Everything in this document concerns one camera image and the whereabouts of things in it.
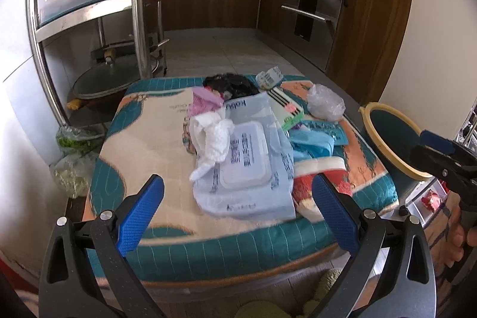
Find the blue gripper pad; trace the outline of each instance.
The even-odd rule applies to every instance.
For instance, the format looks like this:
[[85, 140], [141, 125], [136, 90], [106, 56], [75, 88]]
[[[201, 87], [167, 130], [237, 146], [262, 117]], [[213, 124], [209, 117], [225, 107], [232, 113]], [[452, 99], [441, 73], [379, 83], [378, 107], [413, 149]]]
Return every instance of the blue gripper pad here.
[[313, 200], [333, 232], [340, 248], [354, 256], [359, 250], [358, 226], [320, 175], [312, 182]]
[[136, 249], [163, 198], [164, 181], [156, 176], [119, 225], [116, 247], [122, 257]]
[[456, 151], [450, 140], [442, 138], [431, 131], [422, 131], [419, 138], [423, 146], [428, 146], [431, 149], [442, 152], [444, 155], [450, 155]]

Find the trash can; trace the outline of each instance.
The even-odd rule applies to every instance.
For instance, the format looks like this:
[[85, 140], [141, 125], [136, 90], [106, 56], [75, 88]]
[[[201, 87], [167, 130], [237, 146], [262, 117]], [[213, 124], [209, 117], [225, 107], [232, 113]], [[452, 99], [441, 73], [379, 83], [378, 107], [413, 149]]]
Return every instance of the trash can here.
[[366, 140], [389, 171], [402, 203], [420, 181], [432, 178], [415, 169], [409, 158], [411, 149], [419, 144], [421, 130], [402, 112], [386, 104], [368, 103], [359, 111], [369, 137]]

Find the metal bolt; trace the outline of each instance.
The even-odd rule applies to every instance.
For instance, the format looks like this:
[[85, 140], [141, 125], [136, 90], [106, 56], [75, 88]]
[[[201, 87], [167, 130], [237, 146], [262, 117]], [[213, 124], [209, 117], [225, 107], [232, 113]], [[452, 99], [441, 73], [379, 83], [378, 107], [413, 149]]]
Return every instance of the metal bolt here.
[[364, 214], [364, 217], [370, 220], [373, 220], [374, 218], [376, 218], [376, 212], [372, 209], [364, 209], [363, 214]]
[[110, 210], [105, 210], [99, 215], [99, 218], [103, 221], [109, 220], [111, 217], [113, 217], [113, 212]]
[[409, 221], [413, 223], [414, 225], [419, 225], [421, 223], [419, 219], [414, 215], [409, 216]]
[[58, 225], [59, 227], [62, 227], [67, 222], [68, 222], [68, 219], [65, 216], [63, 216], [63, 217], [60, 217], [58, 220], [56, 220], [56, 225]]

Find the patterned fabric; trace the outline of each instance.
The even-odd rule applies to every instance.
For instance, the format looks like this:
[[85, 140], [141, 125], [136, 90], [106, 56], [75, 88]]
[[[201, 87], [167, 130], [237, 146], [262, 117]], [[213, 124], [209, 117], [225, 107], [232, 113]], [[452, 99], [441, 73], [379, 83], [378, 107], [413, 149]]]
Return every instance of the patterned fabric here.
[[[304, 218], [280, 223], [215, 219], [198, 209], [188, 181], [195, 157], [183, 147], [182, 135], [192, 102], [188, 87], [202, 85], [202, 80], [142, 80], [127, 90], [97, 162], [84, 219], [115, 209], [156, 173], [165, 181], [165, 198], [138, 248], [126, 256], [140, 280], [158, 286], [217, 280], [225, 285], [306, 266], [334, 243], [326, 223]], [[307, 114], [311, 85], [300, 76], [287, 76], [282, 84]], [[345, 159], [355, 201], [377, 212], [393, 209], [397, 194], [389, 174], [352, 125], [342, 125], [349, 145], [335, 147], [334, 155]], [[95, 252], [89, 254], [96, 276], [104, 277]]]

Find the slipper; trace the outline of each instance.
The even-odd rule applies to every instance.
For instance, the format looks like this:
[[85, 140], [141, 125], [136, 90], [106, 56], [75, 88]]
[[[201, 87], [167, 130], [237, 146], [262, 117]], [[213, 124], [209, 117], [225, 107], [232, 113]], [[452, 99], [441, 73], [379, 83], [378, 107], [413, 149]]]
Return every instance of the slipper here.
[[265, 300], [258, 300], [242, 306], [235, 318], [291, 318], [277, 305]]

